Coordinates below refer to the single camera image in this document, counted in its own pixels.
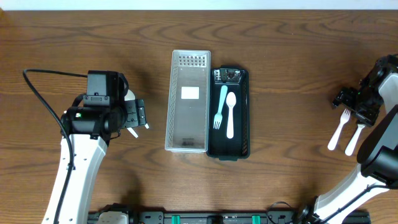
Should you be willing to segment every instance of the brown table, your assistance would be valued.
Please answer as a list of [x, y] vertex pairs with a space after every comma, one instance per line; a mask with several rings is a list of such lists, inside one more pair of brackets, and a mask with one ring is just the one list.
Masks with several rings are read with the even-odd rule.
[[[0, 20], [0, 222], [39, 223], [60, 158], [60, 130], [25, 84], [24, 68], [123, 72], [145, 99], [150, 129], [113, 140], [91, 209], [114, 202], [168, 211], [298, 207], [324, 194], [356, 163], [327, 144], [342, 108], [330, 101], [357, 86], [376, 59], [397, 53], [396, 11], [3, 12]], [[251, 156], [221, 162], [164, 150], [173, 49], [210, 50], [212, 66], [250, 72]], [[61, 114], [85, 80], [30, 74]], [[382, 112], [379, 121], [384, 117]], [[359, 143], [370, 133], [364, 131]], [[396, 223], [397, 192], [363, 205], [374, 223]]]

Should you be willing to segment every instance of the black tray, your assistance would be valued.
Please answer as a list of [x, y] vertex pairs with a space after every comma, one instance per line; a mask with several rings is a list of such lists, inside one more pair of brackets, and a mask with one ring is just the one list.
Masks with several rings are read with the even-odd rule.
[[[223, 68], [238, 69], [241, 78], [238, 83], [217, 83], [215, 82], [215, 70]], [[250, 122], [249, 122], [249, 73], [238, 67], [221, 66], [214, 68], [210, 73], [210, 110], [209, 110], [209, 132], [207, 155], [219, 158], [220, 160], [236, 161], [245, 159], [250, 155]], [[218, 111], [221, 86], [228, 87], [227, 94], [233, 92], [236, 96], [236, 104], [233, 108], [234, 116], [234, 137], [226, 137], [228, 122], [228, 106], [224, 102], [221, 114], [223, 119], [219, 129], [213, 129], [214, 116]]]

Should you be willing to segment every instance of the white wall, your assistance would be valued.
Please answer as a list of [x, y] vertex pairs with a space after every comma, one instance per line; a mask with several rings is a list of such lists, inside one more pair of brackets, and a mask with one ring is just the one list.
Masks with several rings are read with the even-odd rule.
[[0, 0], [7, 10], [398, 9], [398, 0]]

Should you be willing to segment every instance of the white fork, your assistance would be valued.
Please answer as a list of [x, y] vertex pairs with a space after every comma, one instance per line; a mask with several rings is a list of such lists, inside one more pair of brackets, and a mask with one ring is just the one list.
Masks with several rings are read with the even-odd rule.
[[226, 85], [223, 85], [221, 87], [221, 92], [220, 92], [220, 102], [218, 103], [218, 111], [217, 114], [214, 116], [213, 129], [219, 129], [221, 126], [221, 121], [223, 120], [223, 115], [221, 114], [221, 112], [223, 110], [227, 91], [228, 87]]
[[349, 121], [349, 116], [350, 115], [351, 115], [351, 111], [345, 109], [343, 114], [341, 115], [340, 124], [338, 125], [335, 133], [331, 137], [330, 142], [328, 144], [328, 149], [329, 150], [334, 150], [335, 149], [335, 147], [337, 145], [338, 138], [340, 137], [341, 130], [343, 129], [344, 124]]

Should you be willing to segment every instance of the white label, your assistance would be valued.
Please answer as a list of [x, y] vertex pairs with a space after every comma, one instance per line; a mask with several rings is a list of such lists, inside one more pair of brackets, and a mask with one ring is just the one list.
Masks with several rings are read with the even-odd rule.
[[199, 87], [183, 86], [181, 87], [181, 99], [199, 99]]

